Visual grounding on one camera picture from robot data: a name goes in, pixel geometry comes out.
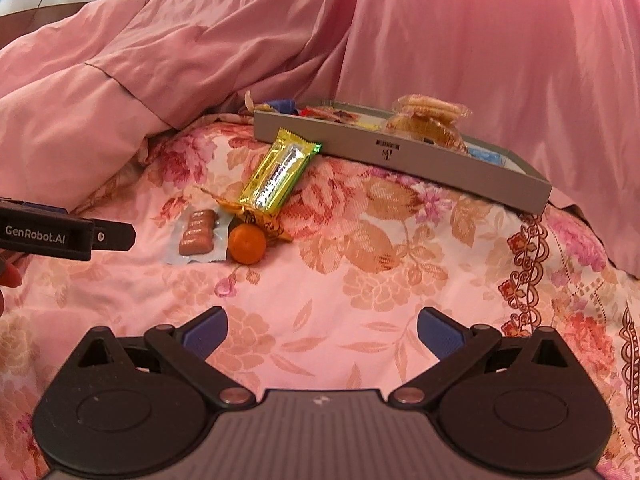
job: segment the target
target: light blue package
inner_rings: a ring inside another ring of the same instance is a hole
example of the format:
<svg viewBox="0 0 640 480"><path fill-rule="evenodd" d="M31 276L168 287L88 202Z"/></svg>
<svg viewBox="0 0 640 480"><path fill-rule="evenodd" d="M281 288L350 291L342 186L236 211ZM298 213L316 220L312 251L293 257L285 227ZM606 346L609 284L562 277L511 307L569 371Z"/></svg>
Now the light blue package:
<svg viewBox="0 0 640 480"><path fill-rule="evenodd" d="M490 150L485 150L483 148L476 148L475 146L469 146L468 151L469 155L473 158L479 158L485 162L495 164L496 166L504 166L505 160L500 153L491 152Z"/></svg>

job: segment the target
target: gray box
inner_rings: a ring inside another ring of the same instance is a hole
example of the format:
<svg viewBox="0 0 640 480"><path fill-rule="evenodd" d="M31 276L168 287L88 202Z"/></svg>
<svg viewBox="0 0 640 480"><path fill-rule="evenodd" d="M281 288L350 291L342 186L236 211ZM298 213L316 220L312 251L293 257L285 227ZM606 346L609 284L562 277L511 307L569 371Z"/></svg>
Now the gray box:
<svg viewBox="0 0 640 480"><path fill-rule="evenodd" d="M340 102L324 101L321 104L380 120L393 115L384 110ZM290 130L310 142L321 142L323 155L347 158L432 180L527 213L542 214L551 194L551 184L519 156L473 137L463 136L463 139L469 144L503 155L506 165L499 166L434 144L350 124L255 112L255 139L271 143L280 128Z"/></svg>

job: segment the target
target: leaf pattern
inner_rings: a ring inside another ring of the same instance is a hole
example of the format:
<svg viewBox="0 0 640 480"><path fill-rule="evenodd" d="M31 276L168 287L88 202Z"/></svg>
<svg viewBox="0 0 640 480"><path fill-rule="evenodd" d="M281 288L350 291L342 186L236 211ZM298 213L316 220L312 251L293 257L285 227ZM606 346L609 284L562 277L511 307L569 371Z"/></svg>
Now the leaf pattern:
<svg viewBox="0 0 640 480"><path fill-rule="evenodd" d="M638 405L640 282L608 262L581 221L551 206L540 217L517 215L319 155L280 213L292 243L271 244L251 267L169 267L166 240L183 209L211 195L236 199L267 149L250 126L211 118L180 135L149 144L144 173L126 191L121 174L86 205L88 216L130 218L135 251L18 261L24 285L3 291L0 318L0 478L46 474L31 413L88 328L140 334L212 305L224 308L228 335L207 362L258 396L273 387L388 394L437 362L417 336L425 306L511 336L551 324L614 417L598 471L623 480L638 469L640 422L626 414Z"/></svg>

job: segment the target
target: yellow snack wrapper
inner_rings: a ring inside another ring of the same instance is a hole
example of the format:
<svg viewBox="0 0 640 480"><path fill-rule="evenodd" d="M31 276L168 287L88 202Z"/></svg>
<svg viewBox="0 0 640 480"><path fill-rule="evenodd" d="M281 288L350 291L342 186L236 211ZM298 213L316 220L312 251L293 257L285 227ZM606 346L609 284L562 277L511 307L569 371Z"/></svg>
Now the yellow snack wrapper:
<svg viewBox="0 0 640 480"><path fill-rule="evenodd" d="M318 142L308 142L281 128L271 149L241 191L238 204L273 220L305 171L306 165L321 147L322 144Z"/></svg>
<svg viewBox="0 0 640 480"><path fill-rule="evenodd" d="M240 219L245 224L257 225L267 234L267 236L283 240L284 242L293 241L291 235L284 230L277 219L272 218L262 211L218 197L216 197L216 202L218 202L222 209L236 216L236 218Z"/></svg>

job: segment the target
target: floral bedspread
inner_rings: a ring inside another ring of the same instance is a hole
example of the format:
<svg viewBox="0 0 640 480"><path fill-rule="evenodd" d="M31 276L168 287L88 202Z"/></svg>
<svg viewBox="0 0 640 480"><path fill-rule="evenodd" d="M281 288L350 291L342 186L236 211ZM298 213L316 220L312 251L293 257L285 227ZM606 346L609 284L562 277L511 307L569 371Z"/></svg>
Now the floral bedspread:
<svg viewBox="0 0 640 480"><path fill-rule="evenodd" d="M426 305L506 335L550 324L613 412L600 473L640 478L640 286L611 266L581 221L552 206L519 216L318 156L280 216L292 244L271 246L253 267L166 266L175 219L187 204L210 201L201 187L235 198L266 149L251 126L201 122L157 143L139 179L112 182L85 212L132 222L133 250L95 253L91 262L21 261L24 286L5 291L0 319L0 479L46 472L31 413L87 329L139 335L212 304L226 309L230 331L210 363L259 395L269 387L386 395L435 362L415 330Z"/></svg>

